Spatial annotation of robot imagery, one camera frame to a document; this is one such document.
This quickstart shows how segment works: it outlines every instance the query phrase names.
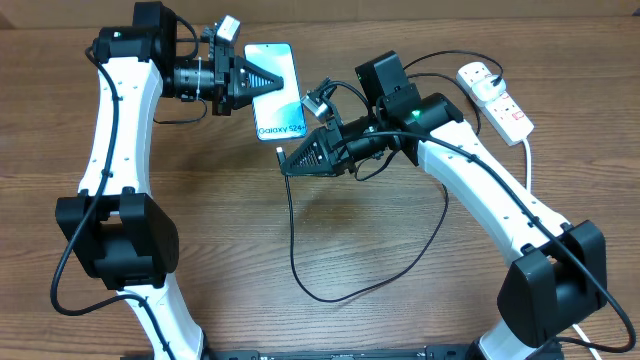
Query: smartphone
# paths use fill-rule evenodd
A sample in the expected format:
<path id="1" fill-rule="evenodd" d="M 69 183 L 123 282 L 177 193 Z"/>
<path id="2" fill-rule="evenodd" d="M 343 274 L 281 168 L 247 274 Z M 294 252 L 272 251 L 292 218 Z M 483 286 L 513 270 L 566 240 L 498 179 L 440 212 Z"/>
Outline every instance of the smartphone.
<path id="1" fill-rule="evenodd" d="M 253 98 L 253 116 L 258 139 L 270 141 L 304 137 L 307 134 L 307 124 L 300 102 L 291 45 L 247 44 L 244 47 L 244 56 L 253 64 L 284 79 L 282 89 Z"/>

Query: white power strip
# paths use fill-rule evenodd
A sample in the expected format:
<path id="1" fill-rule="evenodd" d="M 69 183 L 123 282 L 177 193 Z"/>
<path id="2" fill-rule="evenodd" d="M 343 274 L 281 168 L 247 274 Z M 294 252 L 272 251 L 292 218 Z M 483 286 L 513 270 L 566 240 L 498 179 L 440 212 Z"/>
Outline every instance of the white power strip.
<path id="1" fill-rule="evenodd" d="M 533 131 L 531 120 L 506 92 L 504 79 L 495 93 L 487 93 L 496 77 L 485 64 L 479 61 L 467 64 L 460 68 L 456 78 L 509 146 L 520 143 Z"/>

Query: robotic arm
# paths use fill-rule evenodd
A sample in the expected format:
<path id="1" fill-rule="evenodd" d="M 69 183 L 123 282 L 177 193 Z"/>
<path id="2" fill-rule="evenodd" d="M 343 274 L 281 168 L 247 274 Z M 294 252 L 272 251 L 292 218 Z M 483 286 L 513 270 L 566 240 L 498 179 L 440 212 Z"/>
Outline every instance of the robotic arm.
<path id="1" fill-rule="evenodd" d="M 436 93 L 421 99 L 395 53 L 357 67 L 356 73 L 368 103 L 377 105 L 376 118 L 365 116 L 343 124 L 329 99 L 331 89 L 321 84 L 303 104 L 326 126 L 312 132 L 281 163 L 282 173 L 339 176 L 353 172 L 356 162 L 391 149 L 402 150 L 414 165 L 447 186 L 487 231 L 509 266 L 498 295 L 502 321 L 472 347 L 477 358 L 526 358 L 606 304 L 603 294 L 550 241 L 550 236 L 560 239 L 606 289 L 604 236 L 593 223 L 572 226 L 527 192 L 482 146 L 446 97 Z M 468 156 L 454 151 L 458 149 Z M 513 194 L 476 159 L 493 169 Z M 550 234 L 526 216 L 513 196 Z M 557 261 L 552 264 L 548 257 Z"/>
<path id="2" fill-rule="evenodd" d="M 156 360 L 170 359 L 170 352 L 185 360 L 209 356 L 204 332 L 189 315 L 176 282 L 177 229 L 151 197 L 149 153 L 158 100 L 162 96 L 211 101 L 214 115 L 230 115 L 253 97 L 283 87 L 281 77 L 234 54 L 240 30 L 236 19 L 226 16 L 215 27 L 205 28 L 200 39 L 194 38 L 196 49 L 199 41 L 209 44 L 205 61 L 176 56 L 178 22 L 187 25 L 160 2 L 136 3 L 132 26 L 103 28 L 94 40 L 95 60 L 118 95 L 110 177 L 97 196 L 115 101 L 99 71 L 100 107 L 89 165 L 78 196 L 60 198 L 56 206 L 56 220 L 69 241 L 83 218 L 90 216 L 73 248 L 85 272 L 119 295 L 146 300 L 155 319 L 139 301 L 126 299 L 151 340 Z M 96 200 L 95 214 L 88 214 L 89 204 Z M 104 224 L 114 215 L 119 215 L 120 224 Z M 168 339 L 170 352 L 163 347 L 156 326 Z"/>

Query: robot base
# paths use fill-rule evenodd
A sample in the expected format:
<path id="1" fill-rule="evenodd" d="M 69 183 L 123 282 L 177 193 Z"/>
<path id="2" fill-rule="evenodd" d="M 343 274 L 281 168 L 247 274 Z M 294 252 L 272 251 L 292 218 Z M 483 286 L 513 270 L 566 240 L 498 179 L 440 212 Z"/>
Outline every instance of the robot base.
<path id="1" fill-rule="evenodd" d="M 414 350 L 345 350 L 259 353 L 257 351 L 208 351 L 203 360 L 484 360 L 471 345 L 432 345 Z M 531 360 L 564 360 L 562 345 L 550 343 Z M 123 357 L 121 360 L 153 360 L 153 355 Z"/>

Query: wooden table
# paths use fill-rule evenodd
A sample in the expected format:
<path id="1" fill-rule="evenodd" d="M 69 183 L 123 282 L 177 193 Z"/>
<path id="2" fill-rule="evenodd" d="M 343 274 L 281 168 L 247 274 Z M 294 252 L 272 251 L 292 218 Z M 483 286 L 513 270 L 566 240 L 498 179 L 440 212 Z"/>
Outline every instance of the wooden table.
<path id="1" fill-rule="evenodd" d="M 98 29 L 0 31 L 2 359 L 117 359 L 150 349 L 125 304 L 69 318 L 49 302 L 51 276 L 66 244 L 54 219 L 56 199 L 75 193 L 93 141 L 98 86 L 83 49 L 97 34 Z M 575 223 L 591 219 L 598 224 L 607 237 L 609 288 L 640 325 L 637 19 L 247 25 L 237 48 L 250 41 L 291 43 L 303 91 L 325 76 L 357 84 L 353 68 L 390 49 L 404 62 L 450 48 L 498 59 L 509 92 L 536 124 L 531 136 L 535 194 Z M 411 70 L 454 75 L 472 60 L 447 55 Z M 417 83 L 423 96 L 443 92 L 473 119 L 451 84 Z M 362 104 L 348 92 L 338 91 L 335 98 L 345 119 L 362 114 Z M 198 111 L 196 105 L 162 99 L 157 117 Z M 484 125 L 482 142 L 522 179 L 522 148 L 507 147 L 486 120 Z M 178 282 L 193 318 L 216 349 L 468 343 L 499 318 L 496 296 L 507 269 L 455 197 L 442 230 L 408 275 L 353 301 L 321 304 L 291 275 L 275 144 L 256 140 L 250 107 L 196 125 L 156 126 L 152 147 L 153 195 L 181 237 Z M 367 183 L 343 176 L 295 179 L 292 186 L 298 270 L 324 297 L 343 295 L 407 266 L 443 207 L 438 183 L 403 157 Z M 75 257 L 69 261 L 60 287 L 66 307 L 110 295 L 85 275 Z M 583 328 L 601 343 L 626 341 L 610 307 L 589 317 Z M 566 353 L 590 357 L 573 346 Z M 636 351 L 607 358 L 639 356 Z"/>

